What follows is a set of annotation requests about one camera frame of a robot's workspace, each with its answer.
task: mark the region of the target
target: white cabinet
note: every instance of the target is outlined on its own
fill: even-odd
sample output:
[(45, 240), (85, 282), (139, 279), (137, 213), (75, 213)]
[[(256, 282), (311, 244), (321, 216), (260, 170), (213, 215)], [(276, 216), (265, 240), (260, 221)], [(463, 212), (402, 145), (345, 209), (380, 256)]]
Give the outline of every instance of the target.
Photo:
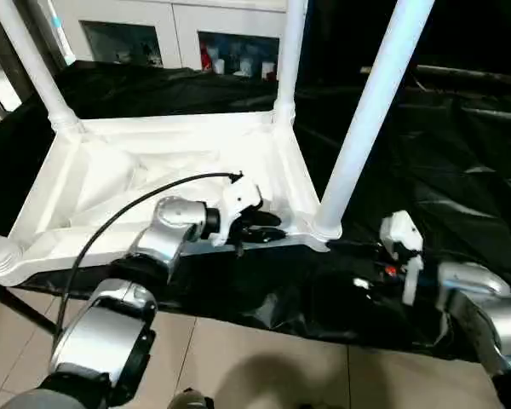
[(261, 10), (175, 5), (174, 13), (182, 65), (196, 70), (202, 68), (200, 32), (281, 38), (285, 24), (285, 13)]
[[(152, 46), (136, 41), (136, 36), (132, 38), (129, 34), (139, 32), (138, 36), (146, 36), (147, 32), (154, 31), (158, 50), (152, 49), (149, 54), (158, 52), (165, 68), (181, 66), (170, 3), (131, 0), (54, 0), (53, 3), (78, 60), (102, 60), (95, 58), (99, 52), (113, 52), (118, 54), (118, 60), (126, 60), (128, 57), (123, 55), (126, 48), (135, 49), (138, 55)], [(118, 35), (107, 35), (110, 32)], [(125, 43), (125, 36), (131, 43)]]
[(118, 49), (131, 47), (154, 62), (153, 46), (138, 39), (154, 30), (165, 68), (201, 69), (200, 32), (280, 39), (286, 10), (286, 0), (53, 1), (77, 59), (121, 62), (134, 57)]

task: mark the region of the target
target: metal pole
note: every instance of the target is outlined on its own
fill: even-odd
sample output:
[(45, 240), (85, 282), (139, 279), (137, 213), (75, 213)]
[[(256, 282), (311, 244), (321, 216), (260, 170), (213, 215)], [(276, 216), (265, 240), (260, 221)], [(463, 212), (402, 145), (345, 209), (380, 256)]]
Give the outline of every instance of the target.
[(57, 88), (12, 0), (0, 0), (0, 22), (47, 107), (49, 120), (55, 130), (57, 125), (76, 126), (79, 123), (78, 118)]
[(369, 157), (434, 0), (398, 0), (322, 203), (313, 231), (322, 239), (341, 237), (341, 219)]
[(278, 96), (274, 103), (277, 124), (291, 125), (296, 115), (294, 95), (305, 30), (305, 6), (306, 2), (303, 0), (288, 0), (278, 71)]
[(0, 285), (0, 302), (8, 308), (13, 309), (17, 314), (33, 322), (49, 334), (55, 334), (56, 325), (45, 315), (40, 314), (26, 302), (12, 294), (6, 287)]

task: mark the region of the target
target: red object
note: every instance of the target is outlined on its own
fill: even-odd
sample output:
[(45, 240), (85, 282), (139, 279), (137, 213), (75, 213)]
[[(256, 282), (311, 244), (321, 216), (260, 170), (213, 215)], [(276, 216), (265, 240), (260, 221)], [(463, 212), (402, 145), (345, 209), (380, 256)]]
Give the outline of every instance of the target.
[(203, 71), (212, 71), (212, 59), (204, 43), (201, 43), (201, 64), (203, 65)]
[(398, 275), (398, 270), (396, 270), (396, 268), (394, 266), (386, 266), (384, 268), (384, 271), (386, 272), (386, 274), (388, 274), (390, 277), (395, 277), (396, 275)]

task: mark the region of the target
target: cabinet door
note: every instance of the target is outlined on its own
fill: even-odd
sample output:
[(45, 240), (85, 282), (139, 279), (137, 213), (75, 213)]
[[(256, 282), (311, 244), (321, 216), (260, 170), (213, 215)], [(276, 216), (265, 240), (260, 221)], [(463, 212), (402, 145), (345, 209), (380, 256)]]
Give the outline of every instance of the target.
[(281, 39), (285, 13), (219, 7), (173, 5), (183, 66), (200, 70), (200, 32)]
[(54, 0), (78, 60), (181, 67), (172, 6), (131, 0)]

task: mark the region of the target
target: black cloth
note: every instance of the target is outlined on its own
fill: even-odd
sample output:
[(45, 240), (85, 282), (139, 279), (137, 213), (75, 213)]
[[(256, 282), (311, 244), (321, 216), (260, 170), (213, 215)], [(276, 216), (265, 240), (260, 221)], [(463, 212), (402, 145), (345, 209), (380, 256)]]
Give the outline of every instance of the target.
[[(80, 118), (270, 110), (276, 85), (190, 70), (77, 62), (58, 78)], [(363, 81), (352, 87), (298, 87), (296, 136), (322, 194)], [(8, 233), (53, 140), (37, 97), (0, 123), (0, 233)], [(436, 346), (439, 315), (407, 308), (398, 293), (369, 299), (353, 277), (378, 281), (378, 228), (408, 210), (428, 252), (478, 262), (511, 284), (511, 98), (403, 88), (377, 138), (329, 253), (302, 246), (190, 256), (166, 288), (162, 310), (338, 343), (472, 359), (460, 331)], [(74, 296), (107, 275), (84, 268)], [(57, 293), (63, 272), (23, 286)]]

